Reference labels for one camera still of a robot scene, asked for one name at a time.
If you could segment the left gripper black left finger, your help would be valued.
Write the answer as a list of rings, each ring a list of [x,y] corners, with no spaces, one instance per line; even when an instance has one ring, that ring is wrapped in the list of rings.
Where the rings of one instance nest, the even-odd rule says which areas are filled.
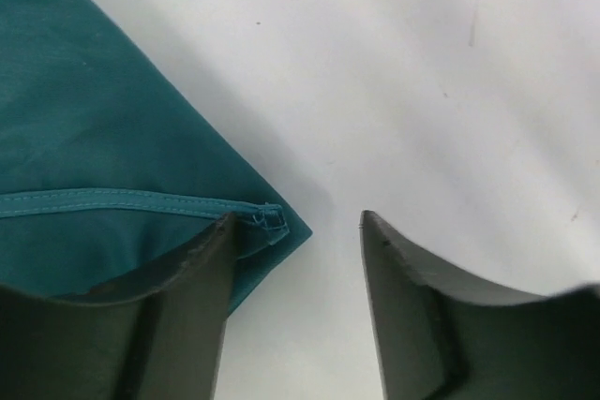
[[[5,399],[210,399],[233,290],[235,219],[84,295],[1,289]]]

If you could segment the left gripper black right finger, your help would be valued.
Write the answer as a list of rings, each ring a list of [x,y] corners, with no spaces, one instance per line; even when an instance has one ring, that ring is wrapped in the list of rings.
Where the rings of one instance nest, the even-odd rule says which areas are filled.
[[[535,295],[470,273],[364,211],[361,246],[388,399],[595,399],[599,288]]]

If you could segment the teal cloth napkin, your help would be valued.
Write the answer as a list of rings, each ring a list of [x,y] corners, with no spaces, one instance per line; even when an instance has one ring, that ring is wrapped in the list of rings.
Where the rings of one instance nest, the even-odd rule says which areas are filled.
[[[311,234],[91,0],[1,0],[1,281],[83,293],[225,214],[238,306]]]

